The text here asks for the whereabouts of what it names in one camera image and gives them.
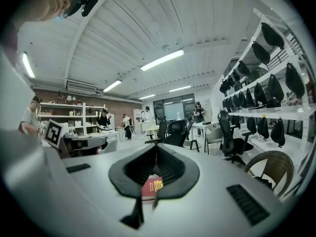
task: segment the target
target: black vent grille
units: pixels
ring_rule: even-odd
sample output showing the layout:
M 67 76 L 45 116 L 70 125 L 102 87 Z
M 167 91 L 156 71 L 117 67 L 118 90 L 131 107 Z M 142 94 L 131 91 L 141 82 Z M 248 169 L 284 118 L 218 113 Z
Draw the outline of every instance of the black vent grille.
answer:
M 241 185 L 230 186 L 227 190 L 251 225 L 254 226 L 269 216 L 269 213 Z
M 91 166 L 87 163 L 84 164 L 80 164 L 80 165 L 76 165 L 76 166 L 72 166 L 72 167 L 67 167 L 66 170 L 68 171 L 69 174 L 74 173 L 74 172 L 78 172 L 87 168 L 90 168 Z

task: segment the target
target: red booklet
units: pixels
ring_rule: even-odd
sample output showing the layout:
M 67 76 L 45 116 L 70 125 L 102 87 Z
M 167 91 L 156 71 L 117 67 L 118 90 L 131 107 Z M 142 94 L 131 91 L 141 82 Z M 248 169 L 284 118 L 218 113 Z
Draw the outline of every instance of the red booklet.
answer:
M 156 193 L 163 187 L 162 178 L 149 178 L 142 189 L 142 200 L 152 200 L 156 198 Z

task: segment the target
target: wicker chair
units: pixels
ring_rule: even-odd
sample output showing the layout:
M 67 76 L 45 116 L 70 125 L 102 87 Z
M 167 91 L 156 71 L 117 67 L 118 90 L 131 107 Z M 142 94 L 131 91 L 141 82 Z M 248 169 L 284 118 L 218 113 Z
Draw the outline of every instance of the wicker chair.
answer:
M 294 173 L 293 162 L 291 158 L 283 152 L 266 151 L 264 153 L 261 153 L 255 156 L 253 159 L 251 159 L 250 162 L 245 167 L 245 172 L 248 173 L 248 171 L 254 164 L 266 159 L 267 159 L 267 163 L 260 177 L 262 178 L 263 174 L 266 174 L 267 176 L 271 177 L 274 180 L 276 184 L 272 188 L 272 190 L 275 189 L 275 187 L 279 184 L 282 177 L 286 173 L 286 182 L 282 190 L 277 195 L 278 197 L 280 197 L 281 195 L 283 195 L 283 193 L 286 191 L 286 189 L 289 187 L 292 181 L 293 173 Z

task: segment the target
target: fluorescent tube light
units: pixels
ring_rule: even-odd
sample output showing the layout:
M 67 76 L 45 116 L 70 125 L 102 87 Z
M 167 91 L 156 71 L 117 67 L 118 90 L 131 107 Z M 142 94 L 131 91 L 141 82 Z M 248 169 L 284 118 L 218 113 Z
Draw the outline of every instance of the fluorescent tube light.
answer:
M 173 58 L 176 58 L 176 57 L 179 57 L 181 55 L 184 55 L 184 51 L 183 50 L 179 50 L 179 51 L 176 51 L 174 53 L 170 53 L 170 54 L 168 54 L 168 55 L 166 55 L 166 56 L 164 56 L 164 57 L 162 57 L 162 58 L 160 58 L 158 60 L 155 60 L 155 61 L 153 61 L 151 63 L 148 63 L 147 65 L 141 67 L 140 69 L 143 70 L 143 71 L 145 71 L 147 69 L 151 69 L 152 67 L 157 66 L 158 64 L 161 64 L 161 63 L 163 63 L 165 61 L 169 61 L 169 60 L 171 60 Z
M 107 87 L 105 90 L 103 90 L 103 92 L 107 92 L 110 89 L 113 89 L 115 86 L 119 85 L 122 81 L 121 80 L 117 80 L 116 82 L 112 83 L 109 87 Z
M 155 96 L 155 95 L 149 95 L 149 96 L 146 96 L 146 97 L 141 97 L 140 100 L 141 100 L 141 99 L 145 99 L 145 98 L 149 98 L 149 97 L 154 97 L 154 96 Z
M 26 71 L 29 74 L 29 77 L 30 78 L 35 78 L 33 70 L 32 70 L 32 68 L 30 66 L 30 63 L 29 63 L 28 55 L 27 55 L 26 52 L 23 53 L 22 61 L 23 61 L 23 64 L 24 64 L 24 67 L 25 67 Z
M 181 89 L 187 89 L 187 88 L 191 88 L 191 86 L 185 86 L 185 87 L 178 88 L 178 89 L 172 89 L 169 92 L 173 92 L 173 91 L 177 91 L 177 90 L 181 90 Z

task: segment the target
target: black ring-shaped object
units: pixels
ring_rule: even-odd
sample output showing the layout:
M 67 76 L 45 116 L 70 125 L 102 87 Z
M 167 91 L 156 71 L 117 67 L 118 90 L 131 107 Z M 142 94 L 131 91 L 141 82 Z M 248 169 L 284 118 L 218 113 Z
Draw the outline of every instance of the black ring-shaped object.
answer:
M 122 196 L 141 199 L 142 188 L 156 165 L 163 182 L 157 200 L 181 198 L 198 182 L 198 165 L 163 144 L 150 144 L 118 160 L 109 170 L 109 179 Z

